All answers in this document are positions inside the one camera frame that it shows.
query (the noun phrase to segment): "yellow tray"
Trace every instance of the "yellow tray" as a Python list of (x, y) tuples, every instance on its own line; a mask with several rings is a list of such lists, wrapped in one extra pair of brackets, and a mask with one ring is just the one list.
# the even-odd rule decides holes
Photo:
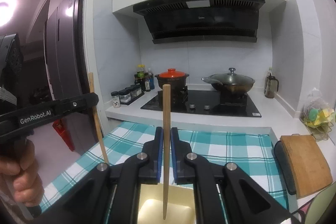
[(166, 220), (163, 220), (163, 184), (141, 185), (138, 224), (193, 224), (194, 191), (169, 185)]

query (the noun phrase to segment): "checkered tablecloth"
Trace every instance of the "checkered tablecloth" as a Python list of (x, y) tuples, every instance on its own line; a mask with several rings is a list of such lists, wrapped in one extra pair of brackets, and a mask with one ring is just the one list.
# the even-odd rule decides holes
[[(104, 144), (110, 164), (122, 163), (128, 157), (141, 152), (143, 144), (154, 139), (155, 129), (154, 126), (146, 124), (123, 122), (106, 135)], [(286, 187), (273, 157), (273, 146), (268, 135), (186, 130), (178, 132), (180, 140), (189, 142), (193, 152), (203, 155), (210, 162), (220, 165), (230, 161), (235, 162), (284, 208), (288, 209)], [(100, 162), (103, 162), (103, 157), (97, 144), (45, 188), (40, 204), (42, 211), (50, 207)], [(174, 184), (172, 166), (170, 166), (169, 182)]]

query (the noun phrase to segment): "orange pot lid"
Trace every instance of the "orange pot lid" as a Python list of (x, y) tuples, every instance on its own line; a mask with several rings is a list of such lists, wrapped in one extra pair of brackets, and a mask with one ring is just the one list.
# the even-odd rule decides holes
[(185, 73), (182, 71), (178, 71), (176, 69), (168, 69), (168, 71), (162, 72), (159, 74), (159, 77), (162, 78), (176, 78), (185, 76)]

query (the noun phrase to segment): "stove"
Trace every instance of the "stove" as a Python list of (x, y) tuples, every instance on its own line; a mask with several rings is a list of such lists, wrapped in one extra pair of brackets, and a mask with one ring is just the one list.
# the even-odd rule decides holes
[[(162, 91), (141, 109), (162, 111)], [(232, 96), (215, 90), (172, 90), (171, 112), (221, 115), (236, 117), (261, 117), (257, 107), (247, 93)]]

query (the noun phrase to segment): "ceiling light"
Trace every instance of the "ceiling light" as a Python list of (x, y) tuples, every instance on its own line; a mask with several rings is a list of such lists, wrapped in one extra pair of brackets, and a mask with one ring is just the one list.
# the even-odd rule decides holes
[(73, 13), (74, 13), (74, 7), (73, 6), (71, 6), (70, 8), (68, 8), (68, 9), (65, 10), (65, 14), (68, 17), (72, 17)]
[(16, 0), (0, 0), (0, 26), (5, 25), (14, 14)]

